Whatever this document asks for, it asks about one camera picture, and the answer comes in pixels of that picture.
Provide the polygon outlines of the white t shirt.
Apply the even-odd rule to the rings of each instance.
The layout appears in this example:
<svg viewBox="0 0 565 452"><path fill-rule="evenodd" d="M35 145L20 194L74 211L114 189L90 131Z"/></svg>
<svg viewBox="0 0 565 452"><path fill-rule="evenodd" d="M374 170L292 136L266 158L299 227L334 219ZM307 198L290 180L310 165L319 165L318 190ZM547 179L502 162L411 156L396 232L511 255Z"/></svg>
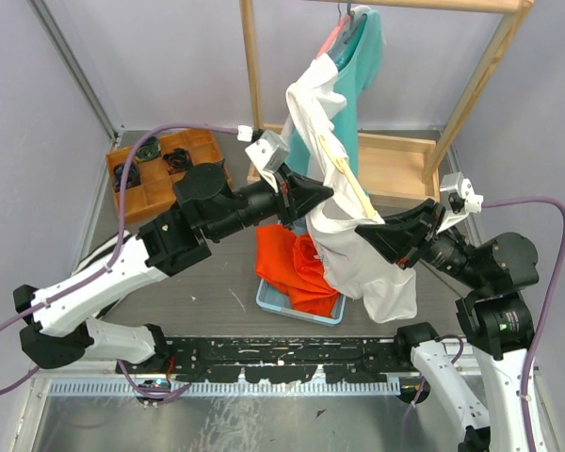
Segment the white t shirt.
<svg viewBox="0 0 565 452"><path fill-rule="evenodd" d="M376 323L411 319L417 314L416 274L388 263L354 230L361 224L382 223L379 213L368 218L343 174L324 153L319 136L324 136L336 157L348 162L344 146L330 128L315 121L308 127L311 156L323 171L321 180L334 194L306 218L309 236L324 266L327 283L341 294L361 299Z"/></svg>

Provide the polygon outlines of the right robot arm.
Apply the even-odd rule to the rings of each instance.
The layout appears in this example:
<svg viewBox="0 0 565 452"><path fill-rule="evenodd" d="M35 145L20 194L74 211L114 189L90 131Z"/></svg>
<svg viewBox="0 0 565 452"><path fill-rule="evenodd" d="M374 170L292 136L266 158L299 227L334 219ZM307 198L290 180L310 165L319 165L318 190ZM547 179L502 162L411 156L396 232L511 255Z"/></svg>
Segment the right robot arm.
<svg viewBox="0 0 565 452"><path fill-rule="evenodd" d="M534 385L523 374L534 325L521 292L539 280L538 253L517 233L469 244L456 226L480 212L481 202L479 196L462 201L456 195L443 203L427 200L355 231L389 263L409 269L422 261L470 289L456 302L457 318L480 370L484 401L451 363L429 323L402 327L394 338L395 362L417 369L440 398L458 450L545 451Z"/></svg>

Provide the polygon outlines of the beige wooden hanger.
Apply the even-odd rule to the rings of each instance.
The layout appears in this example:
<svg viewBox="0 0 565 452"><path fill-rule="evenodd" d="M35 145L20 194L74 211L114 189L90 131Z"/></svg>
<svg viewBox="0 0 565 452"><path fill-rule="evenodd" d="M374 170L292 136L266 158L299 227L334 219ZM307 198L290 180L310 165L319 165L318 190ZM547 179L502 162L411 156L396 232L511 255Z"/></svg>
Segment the beige wooden hanger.
<svg viewBox="0 0 565 452"><path fill-rule="evenodd" d="M337 171L340 172L341 174L343 174L344 177L347 179L347 182L350 185L350 187L352 188L354 194L356 195L356 198L358 199L365 215L368 218L374 218L378 213L377 213L376 209L373 207L373 205L372 205L370 199L368 198L368 196L366 195L366 193L363 191L362 186L360 185L358 179L356 178L356 176L352 172L352 170L351 170L348 162L346 161L346 159L343 158L343 157L336 157L336 156L333 155L332 150L331 150L331 148L330 148L330 146L329 146L329 144L328 144L328 142L327 142L327 140L324 136L319 136L318 141L319 141L324 153L329 158L331 163L335 166Z"/></svg>

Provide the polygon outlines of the orange t shirt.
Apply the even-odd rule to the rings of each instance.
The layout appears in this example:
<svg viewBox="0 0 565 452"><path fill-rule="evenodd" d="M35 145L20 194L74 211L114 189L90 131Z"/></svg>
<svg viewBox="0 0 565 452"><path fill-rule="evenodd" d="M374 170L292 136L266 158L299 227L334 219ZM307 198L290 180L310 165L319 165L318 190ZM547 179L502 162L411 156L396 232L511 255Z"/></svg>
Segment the orange t shirt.
<svg viewBox="0 0 565 452"><path fill-rule="evenodd" d="M331 317L339 292L325 280L312 238L274 224L259 227L256 239L256 274L288 296L294 310Z"/></svg>

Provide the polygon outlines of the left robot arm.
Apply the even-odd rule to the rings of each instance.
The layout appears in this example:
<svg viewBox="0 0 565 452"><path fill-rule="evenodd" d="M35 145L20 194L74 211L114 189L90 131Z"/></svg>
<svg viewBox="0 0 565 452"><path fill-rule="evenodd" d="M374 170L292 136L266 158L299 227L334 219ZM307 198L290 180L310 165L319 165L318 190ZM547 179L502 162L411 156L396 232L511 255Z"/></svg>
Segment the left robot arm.
<svg viewBox="0 0 565 452"><path fill-rule="evenodd" d="M41 369L56 369L79 360L122 360L149 373L164 370L170 347L153 324L127 327L95 314L132 292L173 277L207 259L210 242L276 217L289 227L333 190L281 165L270 185L261 180L231 190L224 168L206 163L191 168L173 191L169 210L144 224L68 280L37 289L28 284L14 293L24 318L19 333L23 353Z"/></svg>

